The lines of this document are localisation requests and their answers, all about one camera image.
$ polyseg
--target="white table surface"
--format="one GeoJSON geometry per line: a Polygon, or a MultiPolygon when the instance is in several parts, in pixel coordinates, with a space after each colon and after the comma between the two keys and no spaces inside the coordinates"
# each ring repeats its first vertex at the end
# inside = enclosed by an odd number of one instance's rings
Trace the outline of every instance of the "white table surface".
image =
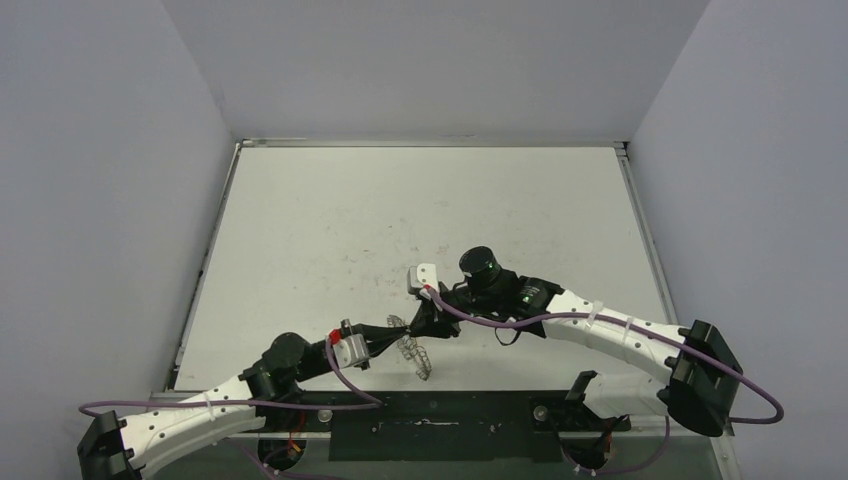
{"type": "MultiPolygon", "coordinates": [[[[284,332],[317,341],[343,318],[409,320],[407,268],[435,263],[451,285],[476,245],[519,274],[666,321],[612,148],[245,148],[176,389],[217,385],[284,332]]],[[[502,347],[470,324],[457,339],[420,343],[433,363],[426,382],[394,347],[349,377],[366,390],[553,390],[583,370],[632,371],[530,334],[502,347]]],[[[333,375],[302,386],[344,389],[333,375]]]]}

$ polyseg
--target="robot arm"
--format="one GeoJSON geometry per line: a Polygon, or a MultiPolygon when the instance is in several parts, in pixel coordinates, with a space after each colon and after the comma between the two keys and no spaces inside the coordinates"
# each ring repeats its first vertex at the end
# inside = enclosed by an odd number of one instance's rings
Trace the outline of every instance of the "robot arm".
{"type": "MultiPolygon", "coordinates": [[[[294,333],[277,337],[253,366],[218,385],[164,409],[118,418],[97,415],[77,447],[84,480],[149,478],[172,461],[230,435],[266,426],[270,408],[297,402],[297,382],[331,371],[326,342],[339,368],[369,368],[369,360],[406,335],[404,327],[351,325],[347,320],[329,339],[308,343],[294,333]]],[[[356,410],[363,405],[291,404],[301,410],[356,410]]]]}
{"type": "Polygon", "coordinates": [[[466,276],[464,285],[452,289],[439,282],[435,265],[410,268],[408,291],[422,301],[408,327],[343,321],[326,341],[311,344],[297,334],[284,333],[251,367],[211,390],[138,415],[118,418],[114,411],[95,415],[77,449],[83,478],[148,478],[177,458],[229,435],[279,428],[266,425],[271,408],[373,408],[376,404],[299,404],[303,392],[297,382],[330,372],[330,362],[337,362],[339,368],[367,369],[371,358],[405,335],[456,337],[464,320],[498,328],[518,327],[519,332],[579,343],[641,370],[643,373],[634,375],[580,374],[565,401],[584,405],[601,419],[624,414],[669,415],[697,433],[722,434],[738,381],[651,338],[651,333],[671,338],[741,373],[711,325],[696,321],[686,329],[632,318],[549,281],[518,276],[502,268],[486,247],[467,252],[460,268],[466,276]],[[533,320],[540,315],[546,319],[533,320]],[[596,317],[615,321],[596,321],[596,317]]]}
{"type": "Polygon", "coordinates": [[[578,343],[644,372],[583,372],[569,397],[581,400],[598,417],[669,415],[701,435],[717,437],[723,433],[739,381],[650,335],[656,333],[741,374],[742,368],[724,338],[709,323],[696,320],[692,328],[681,328],[633,318],[555,283],[519,276],[501,267],[487,247],[466,252],[460,259],[460,269],[466,277],[464,285],[451,289],[438,281],[435,265],[410,269],[408,290],[424,300],[410,325],[412,336],[446,338],[457,331],[458,322],[468,320],[495,328],[518,327],[519,332],[578,343]],[[536,322],[532,318],[545,319],[536,322]]]}

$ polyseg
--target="coiled wire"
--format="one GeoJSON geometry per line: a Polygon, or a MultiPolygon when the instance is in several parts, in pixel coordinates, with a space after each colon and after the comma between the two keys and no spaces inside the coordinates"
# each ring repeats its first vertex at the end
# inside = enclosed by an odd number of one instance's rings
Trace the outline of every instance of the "coiled wire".
{"type": "MultiPolygon", "coordinates": [[[[406,321],[396,315],[389,315],[386,322],[390,327],[406,327],[406,321]]],[[[430,363],[430,357],[427,356],[427,350],[421,345],[418,345],[418,340],[404,335],[395,344],[403,355],[404,360],[415,364],[415,374],[421,380],[430,378],[430,373],[433,371],[433,365],[430,363]]]]}

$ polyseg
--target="gray wall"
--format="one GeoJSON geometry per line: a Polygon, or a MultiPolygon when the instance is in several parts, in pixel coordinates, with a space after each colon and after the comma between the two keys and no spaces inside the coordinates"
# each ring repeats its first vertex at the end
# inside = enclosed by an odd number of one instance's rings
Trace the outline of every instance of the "gray wall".
{"type": "Polygon", "coordinates": [[[737,428],[746,478],[848,471],[846,22],[843,0],[713,0],[630,149],[680,318],[786,406],[737,428]]]}
{"type": "Polygon", "coordinates": [[[0,477],[162,387],[232,143],[157,0],[0,6],[0,477]]]}
{"type": "Polygon", "coordinates": [[[707,0],[163,0],[243,137],[631,138],[707,0]]]}

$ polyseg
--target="bolt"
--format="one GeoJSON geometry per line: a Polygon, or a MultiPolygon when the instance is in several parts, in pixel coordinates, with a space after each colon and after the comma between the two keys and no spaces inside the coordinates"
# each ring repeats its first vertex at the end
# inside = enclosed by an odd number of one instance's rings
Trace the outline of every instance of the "bolt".
{"type": "Polygon", "coordinates": [[[548,409],[544,405],[539,405],[538,407],[533,409],[533,418],[540,422],[544,422],[548,419],[548,409]]]}
{"type": "Polygon", "coordinates": [[[327,423],[333,418],[332,410],[318,410],[318,421],[321,423],[327,423]]]}

